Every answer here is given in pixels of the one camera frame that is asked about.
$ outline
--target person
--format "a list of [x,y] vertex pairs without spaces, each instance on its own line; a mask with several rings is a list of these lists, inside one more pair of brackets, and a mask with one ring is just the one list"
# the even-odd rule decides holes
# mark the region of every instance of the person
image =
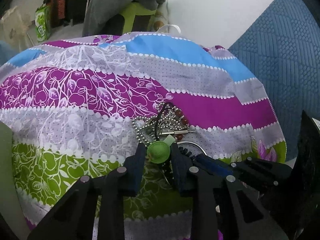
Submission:
[[10,47],[6,42],[0,41],[0,66],[6,63],[13,56],[17,55],[14,49]]

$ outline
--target green stool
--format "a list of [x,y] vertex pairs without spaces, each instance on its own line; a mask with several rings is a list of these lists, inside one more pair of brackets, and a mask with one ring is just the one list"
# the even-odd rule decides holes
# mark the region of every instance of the green stool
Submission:
[[150,29],[150,25],[152,24],[152,17],[156,14],[156,10],[150,11],[144,8],[138,2],[132,2],[129,6],[127,6],[123,11],[119,13],[124,18],[124,26],[122,30],[122,34],[132,32],[132,27],[134,23],[134,19],[136,16],[147,16],[150,15],[150,20],[148,24],[148,28],[146,31]]

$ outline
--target white strap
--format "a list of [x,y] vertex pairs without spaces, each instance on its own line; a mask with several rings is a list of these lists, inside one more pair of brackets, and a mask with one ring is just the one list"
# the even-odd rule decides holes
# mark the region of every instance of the white strap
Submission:
[[179,26],[178,25],[174,25],[174,24],[163,25],[162,27],[159,28],[159,30],[157,30],[157,33],[162,32],[162,30],[164,30],[165,28],[167,28],[167,31],[169,32],[169,27],[176,28],[178,33],[181,34],[181,30],[180,30]]

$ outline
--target purple stripe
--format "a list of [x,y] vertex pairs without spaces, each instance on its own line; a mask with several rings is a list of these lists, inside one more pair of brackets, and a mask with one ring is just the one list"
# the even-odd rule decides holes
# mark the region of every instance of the purple stripe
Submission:
[[36,225],[32,224],[26,217],[24,219],[26,220],[27,226],[30,230],[33,230],[36,227]]
[[251,123],[254,129],[276,122],[268,100],[242,105],[238,98],[208,98],[174,93],[172,102],[188,118],[189,123],[201,128],[218,126],[228,129]]
[[209,98],[169,93],[151,78],[91,70],[42,67],[8,77],[0,87],[0,108],[87,106],[101,115],[151,116],[155,105],[172,100],[190,124],[222,129],[251,123],[254,129],[276,122],[268,100],[242,105],[238,98]]
[[218,240],[223,240],[223,234],[218,230]]
[[65,49],[76,46],[76,45],[81,45],[81,44],[83,44],[83,43],[71,43],[71,42],[66,42],[66,41],[49,41],[49,42],[44,43],[44,45],[51,45],[54,47],[61,47],[61,48],[65,48]]

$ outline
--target silver chain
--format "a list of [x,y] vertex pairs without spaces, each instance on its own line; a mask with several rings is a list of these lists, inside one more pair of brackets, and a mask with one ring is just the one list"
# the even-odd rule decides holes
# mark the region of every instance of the silver chain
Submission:
[[[165,102],[162,102],[156,106],[158,113],[161,111],[164,104]],[[165,131],[188,130],[189,124],[181,123],[181,121],[184,119],[184,115],[182,114],[179,117],[176,114],[177,111],[180,111],[182,113],[182,111],[175,106],[167,107],[166,110],[163,111],[163,113],[159,118],[157,134]],[[138,141],[143,142],[147,147],[152,142],[156,141],[156,137],[154,135],[156,119],[157,119],[157,115],[152,117],[137,116],[134,119],[132,119],[132,125],[134,130],[136,131]],[[137,122],[139,120],[144,121],[144,125],[142,125],[141,127],[137,127]]]

